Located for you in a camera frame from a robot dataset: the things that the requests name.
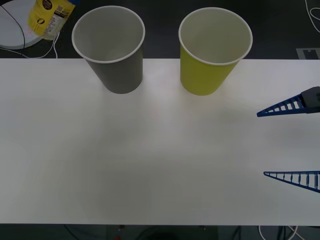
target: white cable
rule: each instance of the white cable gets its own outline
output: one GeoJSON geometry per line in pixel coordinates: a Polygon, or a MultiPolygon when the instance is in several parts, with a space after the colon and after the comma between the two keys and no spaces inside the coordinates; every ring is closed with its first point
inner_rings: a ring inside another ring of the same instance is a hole
{"type": "Polygon", "coordinates": [[[261,226],[260,226],[260,225],[258,226],[258,229],[259,229],[260,237],[261,237],[263,240],[267,240],[267,239],[265,239],[265,237],[262,235],[261,226]]]}
{"type": "MultiPolygon", "coordinates": [[[[292,235],[287,239],[287,240],[291,240],[294,238],[295,235],[297,235],[299,238],[301,238],[302,240],[305,240],[303,237],[301,237],[298,233],[297,233],[297,230],[298,230],[298,226],[296,226],[294,229],[291,228],[290,226],[288,226],[292,231],[292,235]]],[[[259,225],[258,226],[258,230],[259,230],[259,234],[260,234],[260,237],[263,239],[263,240],[266,240],[265,237],[262,235],[262,232],[261,232],[261,226],[259,225]]]]}
{"type": "Polygon", "coordinates": [[[297,234],[297,230],[298,230],[298,226],[295,226],[294,231],[292,233],[292,235],[287,239],[287,240],[291,240],[294,238],[294,236],[297,234]]]}
{"type": "Polygon", "coordinates": [[[58,32],[58,35],[56,36],[56,39],[54,40],[54,43],[53,43],[53,50],[55,52],[55,58],[56,59],[58,58],[58,53],[57,53],[57,50],[56,50],[56,42],[58,41],[59,36],[60,36],[60,32],[58,32]]]}
{"type": "MultiPolygon", "coordinates": [[[[22,54],[22,56],[24,56],[24,57],[27,58],[27,59],[42,59],[42,58],[44,58],[45,56],[47,56],[47,55],[50,53],[50,51],[52,50],[52,48],[53,48],[53,49],[54,49],[54,52],[55,52],[55,58],[57,59],[57,58],[58,58],[58,54],[57,54],[57,50],[56,50],[56,42],[58,41],[59,36],[60,36],[60,32],[58,32],[58,34],[56,35],[56,37],[54,37],[53,42],[52,42],[52,45],[51,45],[51,47],[50,47],[50,50],[49,50],[45,55],[43,55],[43,56],[37,56],[37,57],[28,57],[28,56],[22,54]]],[[[2,48],[2,47],[0,47],[0,49],[21,55],[21,53],[19,53],[19,52],[17,52],[17,51],[13,51],[13,50],[6,49],[6,48],[2,48]]]]}
{"type": "Polygon", "coordinates": [[[320,30],[316,27],[314,21],[312,20],[312,17],[317,19],[318,21],[320,21],[320,18],[316,17],[315,15],[312,14],[312,10],[315,10],[315,9],[318,9],[320,10],[320,7],[314,7],[314,8],[311,8],[310,10],[308,9],[308,3],[307,3],[307,0],[304,0],[305,1],[305,7],[306,7],[306,12],[308,13],[308,16],[311,20],[311,23],[313,25],[313,27],[315,28],[315,30],[317,30],[318,33],[320,33],[320,30]]]}
{"type": "Polygon", "coordinates": [[[299,233],[295,233],[301,240],[305,240],[302,236],[299,235],[299,233]]]}

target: yellow paper cup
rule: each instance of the yellow paper cup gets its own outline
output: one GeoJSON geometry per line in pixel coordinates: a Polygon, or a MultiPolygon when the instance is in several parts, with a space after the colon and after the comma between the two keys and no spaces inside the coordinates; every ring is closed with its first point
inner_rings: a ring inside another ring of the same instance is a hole
{"type": "Polygon", "coordinates": [[[250,51],[249,25],[232,11],[207,7],[182,21],[179,28],[180,80],[195,95],[212,94],[250,51]]]}

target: white table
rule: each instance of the white table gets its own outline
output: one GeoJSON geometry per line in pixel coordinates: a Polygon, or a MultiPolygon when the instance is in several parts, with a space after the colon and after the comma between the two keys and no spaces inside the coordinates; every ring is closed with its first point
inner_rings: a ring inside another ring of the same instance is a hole
{"type": "Polygon", "coordinates": [[[0,223],[320,225],[320,194],[264,171],[320,170],[320,114],[256,113],[320,85],[317,60],[242,60],[212,95],[178,59],[135,91],[83,59],[0,60],[0,223]]]}

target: gray paper cup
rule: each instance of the gray paper cup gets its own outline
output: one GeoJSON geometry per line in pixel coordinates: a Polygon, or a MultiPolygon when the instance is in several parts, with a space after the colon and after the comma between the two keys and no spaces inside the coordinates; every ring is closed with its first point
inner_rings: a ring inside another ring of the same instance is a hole
{"type": "Polygon", "coordinates": [[[126,94],[143,78],[145,34],[145,25],[135,12],[103,6],[79,19],[72,31],[72,44],[108,90],[126,94]]]}

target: cup rim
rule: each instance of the cup rim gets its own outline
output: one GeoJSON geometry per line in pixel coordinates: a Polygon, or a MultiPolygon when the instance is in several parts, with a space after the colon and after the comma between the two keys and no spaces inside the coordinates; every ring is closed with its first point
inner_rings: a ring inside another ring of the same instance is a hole
{"type": "Polygon", "coordinates": [[[144,40],[145,40],[145,36],[146,36],[146,28],[145,28],[145,24],[144,22],[142,21],[141,17],[136,14],[134,11],[132,11],[131,9],[129,8],[126,8],[126,7],[123,7],[123,6],[115,6],[115,5],[111,5],[111,6],[101,6],[101,7],[97,7],[91,11],[88,11],[86,14],[84,14],[82,17],[80,17],[80,19],[76,22],[76,24],[74,25],[73,27],[73,30],[72,30],[72,34],[71,34],[71,40],[72,40],[72,45],[75,49],[75,51],[81,56],[83,57],[85,60],[88,60],[90,62],[93,62],[93,63],[97,63],[97,64],[113,64],[113,63],[117,63],[117,62],[120,62],[120,61],[123,61],[129,57],[131,57],[133,54],[135,54],[139,49],[140,47],[142,46],[144,40]],[[124,9],[126,11],[129,11],[131,12],[132,14],[134,14],[138,20],[141,22],[141,25],[142,25],[142,38],[141,38],[141,41],[139,43],[139,45],[131,52],[129,53],[128,55],[124,56],[124,57],[121,57],[121,58],[118,58],[118,59],[115,59],[115,60],[111,60],[111,61],[101,61],[101,60],[94,60],[92,58],[89,58],[85,55],[83,55],[77,48],[76,44],[75,44],[75,29],[77,28],[78,24],[80,23],[80,21],[87,15],[91,14],[92,12],[95,12],[95,11],[98,11],[100,9],[106,9],[106,8],[114,8],[114,9],[124,9]]]}
{"type": "Polygon", "coordinates": [[[183,49],[194,59],[204,63],[204,64],[208,64],[208,65],[213,65],[213,66],[227,66],[227,65],[231,65],[231,64],[235,64],[237,62],[239,62],[241,59],[243,59],[245,56],[248,55],[248,53],[250,52],[251,48],[252,48],[252,45],[253,45],[253,34],[252,34],[252,31],[248,25],[248,23],[242,18],[240,17],[238,14],[234,13],[233,11],[230,11],[230,10],[227,10],[227,9],[224,9],[224,8],[221,8],[221,7],[204,7],[204,8],[200,8],[198,10],[195,10],[191,13],[189,13],[181,22],[180,24],[180,27],[179,27],[179,41],[180,41],[180,44],[181,46],[183,47],[183,49]],[[249,47],[247,49],[247,51],[241,56],[239,57],[238,59],[236,60],[233,60],[233,61],[230,61],[230,62],[224,62],[224,63],[214,63],[214,62],[209,62],[209,61],[205,61],[205,60],[202,60],[200,58],[198,58],[197,56],[193,55],[187,48],[186,46],[184,45],[183,41],[182,41],[182,38],[181,38],[181,29],[182,29],[182,26],[183,24],[185,23],[185,21],[193,14],[197,13],[197,12],[200,12],[200,11],[203,11],[203,10],[207,10],[207,9],[212,9],[212,10],[222,10],[222,11],[225,11],[225,12],[228,12],[228,13],[231,13],[232,15],[236,16],[238,19],[240,19],[244,25],[246,25],[247,29],[249,30],[249,33],[250,33],[250,44],[249,44],[249,47]]]}

